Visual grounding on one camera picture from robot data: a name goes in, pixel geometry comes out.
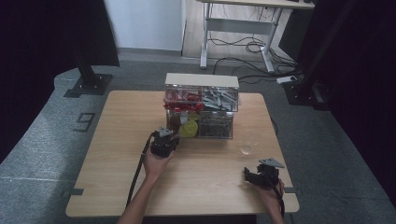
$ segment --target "cable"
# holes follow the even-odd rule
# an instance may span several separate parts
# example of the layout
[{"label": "cable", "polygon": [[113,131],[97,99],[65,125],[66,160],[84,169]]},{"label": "cable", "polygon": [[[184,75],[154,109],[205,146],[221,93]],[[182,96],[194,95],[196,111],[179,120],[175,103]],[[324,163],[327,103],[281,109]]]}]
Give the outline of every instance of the cable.
[{"label": "cable", "polygon": [[128,206],[129,202],[130,202],[131,199],[132,199],[132,195],[133,195],[133,193],[134,193],[134,186],[136,185],[137,177],[139,176],[140,169],[142,168],[143,159],[145,159],[146,152],[147,152],[148,149],[149,149],[149,143],[150,143],[151,137],[154,136],[155,133],[156,133],[156,132],[152,133],[152,134],[148,137],[148,141],[146,142],[146,145],[145,145],[145,147],[143,148],[142,154],[140,155],[140,160],[139,160],[139,163],[137,164],[136,172],[134,173],[134,180],[132,181],[131,187],[130,187],[130,189],[129,189],[129,195],[128,195],[128,199],[127,199],[127,201],[126,201],[126,206]]},{"label": "cable", "polygon": [[276,122],[270,117],[270,119],[271,119],[271,121],[272,121],[272,123],[273,123],[273,125],[274,125],[274,128],[275,128],[275,134],[277,135],[277,124],[276,124]]},{"label": "cable", "polygon": [[[283,196],[279,193],[279,191],[277,190],[276,186],[274,186],[274,184],[272,183],[271,179],[268,177],[268,175],[265,172],[262,172],[265,177],[267,178],[268,182],[271,184],[271,188],[274,190],[276,197],[277,197],[277,201],[279,202],[280,205],[280,214],[282,215],[282,217],[285,217],[285,202],[283,202]],[[279,183],[280,186],[280,192],[282,192],[282,185]]]}]

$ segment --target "black stand base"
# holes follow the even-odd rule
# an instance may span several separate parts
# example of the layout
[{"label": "black stand base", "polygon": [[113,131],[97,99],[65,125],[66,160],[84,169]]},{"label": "black stand base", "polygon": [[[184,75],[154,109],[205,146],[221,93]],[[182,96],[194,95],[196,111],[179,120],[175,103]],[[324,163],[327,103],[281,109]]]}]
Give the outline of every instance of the black stand base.
[{"label": "black stand base", "polygon": [[83,78],[80,77],[73,89],[68,90],[64,97],[78,98],[81,94],[103,95],[111,78],[112,75],[96,74],[95,81],[91,85],[87,85],[84,83]]},{"label": "black stand base", "polygon": [[308,94],[301,94],[300,84],[297,82],[287,82],[283,84],[286,96],[290,105],[309,105],[316,110],[329,110],[327,106],[327,91],[322,85],[316,84]]}]

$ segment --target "desk leg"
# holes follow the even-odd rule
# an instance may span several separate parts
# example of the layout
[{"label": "desk leg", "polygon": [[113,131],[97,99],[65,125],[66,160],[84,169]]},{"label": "desk leg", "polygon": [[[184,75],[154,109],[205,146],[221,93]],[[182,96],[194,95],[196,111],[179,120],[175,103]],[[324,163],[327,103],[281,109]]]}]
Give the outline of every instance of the desk leg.
[{"label": "desk leg", "polygon": [[206,69],[206,60],[207,60],[207,23],[210,17],[210,3],[206,4],[206,13],[205,13],[205,21],[204,21],[204,43],[201,48],[201,69]]},{"label": "desk leg", "polygon": [[262,57],[264,58],[265,66],[267,66],[267,70],[268,70],[269,73],[274,73],[275,72],[274,67],[272,66],[272,63],[271,63],[271,58],[270,58],[270,54],[269,54],[268,50],[271,48],[271,43],[272,43],[272,41],[274,39],[276,27],[277,27],[277,25],[279,23],[279,18],[280,18],[281,14],[282,14],[282,8],[278,7],[276,9],[275,20],[274,20],[273,25],[271,27],[270,34],[268,35],[268,40],[265,43],[265,47],[261,47]]}]

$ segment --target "finger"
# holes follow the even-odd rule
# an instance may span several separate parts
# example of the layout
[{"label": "finger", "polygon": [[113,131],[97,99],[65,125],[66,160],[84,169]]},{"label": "finger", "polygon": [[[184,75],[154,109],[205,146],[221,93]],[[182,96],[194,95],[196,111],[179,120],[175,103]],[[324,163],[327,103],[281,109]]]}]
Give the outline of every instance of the finger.
[{"label": "finger", "polygon": [[175,153],[176,152],[174,150],[172,150],[171,153],[169,154],[168,160],[172,160],[175,156]]}]

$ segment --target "black curtain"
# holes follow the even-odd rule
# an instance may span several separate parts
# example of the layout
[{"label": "black curtain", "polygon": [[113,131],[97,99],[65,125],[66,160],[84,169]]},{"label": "black curtain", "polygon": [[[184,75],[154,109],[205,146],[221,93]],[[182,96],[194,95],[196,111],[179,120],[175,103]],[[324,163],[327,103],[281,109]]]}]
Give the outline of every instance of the black curtain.
[{"label": "black curtain", "polygon": [[352,3],[311,75],[329,89],[330,110],[396,204],[396,4],[391,0],[331,1],[330,8],[337,15],[333,17],[324,3],[318,1],[299,63],[310,65],[318,47],[331,35],[325,32],[331,30],[327,25]]},{"label": "black curtain", "polygon": [[3,161],[48,101],[54,78],[77,67],[74,49],[90,65],[120,65],[103,1],[1,1],[0,25]]}]

